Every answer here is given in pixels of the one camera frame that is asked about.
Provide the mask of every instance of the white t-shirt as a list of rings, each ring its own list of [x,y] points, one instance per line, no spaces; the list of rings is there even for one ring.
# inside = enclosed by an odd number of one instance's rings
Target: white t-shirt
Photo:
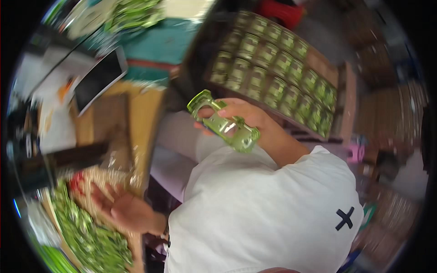
[[[353,173],[322,146],[280,169],[259,147],[224,147],[193,169],[170,214],[165,272],[334,273],[362,220]]]

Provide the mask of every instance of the plastic bag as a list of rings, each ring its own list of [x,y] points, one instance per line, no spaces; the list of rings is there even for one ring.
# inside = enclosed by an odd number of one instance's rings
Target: plastic bag
[[[28,203],[28,218],[39,244],[51,247],[61,245],[61,237],[39,202],[32,200]]]

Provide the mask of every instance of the person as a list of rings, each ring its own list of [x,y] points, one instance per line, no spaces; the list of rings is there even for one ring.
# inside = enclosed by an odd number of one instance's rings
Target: person
[[[199,123],[203,134],[194,129],[187,112],[169,114],[151,175],[182,204],[167,217],[109,185],[114,201],[94,186],[95,204],[116,225],[168,239],[165,272],[336,272],[363,220],[353,173],[322,146],[310,152],[262,109],[224,101],[220,116],[260,131],[251,153]]]

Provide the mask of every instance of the pile of green parts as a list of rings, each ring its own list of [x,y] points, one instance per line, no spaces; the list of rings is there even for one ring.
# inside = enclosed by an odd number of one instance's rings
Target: pile of green parts
[[[120,233],[98,226],[91,216],[68,196],[66,181],[60,180],[52,204],[67,245],[84,267],[84,272],[128,272],[133,265],[128,243]]]
[[[105,24],[105,31],[136,31],[148,28],[165,18],[161,0],[119,0],[112,16]]]

